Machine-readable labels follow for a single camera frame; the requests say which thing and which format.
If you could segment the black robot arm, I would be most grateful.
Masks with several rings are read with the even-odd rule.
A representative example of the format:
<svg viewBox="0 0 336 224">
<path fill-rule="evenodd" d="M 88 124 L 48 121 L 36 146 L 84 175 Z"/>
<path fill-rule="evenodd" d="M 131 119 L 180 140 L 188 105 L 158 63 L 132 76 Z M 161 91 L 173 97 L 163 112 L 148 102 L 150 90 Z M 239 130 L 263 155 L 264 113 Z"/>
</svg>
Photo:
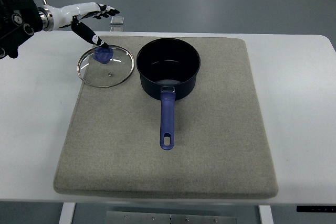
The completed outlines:
<svg viewBox="0 0 336 224">
<path fill-rule="evenodd" d="M 1 0 L 1 58 L 17 58 L 18 47 L 48 25 L 47 14 L 34 0 Z"/>
</svg>

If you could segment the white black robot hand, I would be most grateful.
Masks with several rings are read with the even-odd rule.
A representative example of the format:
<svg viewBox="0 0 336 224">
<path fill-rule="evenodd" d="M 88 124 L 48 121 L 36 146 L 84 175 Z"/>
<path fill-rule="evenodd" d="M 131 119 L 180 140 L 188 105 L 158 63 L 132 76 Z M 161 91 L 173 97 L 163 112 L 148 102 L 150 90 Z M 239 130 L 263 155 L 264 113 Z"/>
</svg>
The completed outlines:
<svg viewBox="0 0 336 224">
<path fill-rule="evenodd" d="M 43 22 L 44 31 L 70 27 L 75 34 L 86 42 L 102 48 L 108 48 L 109 46 L 81 20 L 84 18 L 108 18 L 120 13 L 109 5 L 96 2 L 68 5 L 62 8 L 44 5 L 38 9 L 38 12 Z"/>
</svg>

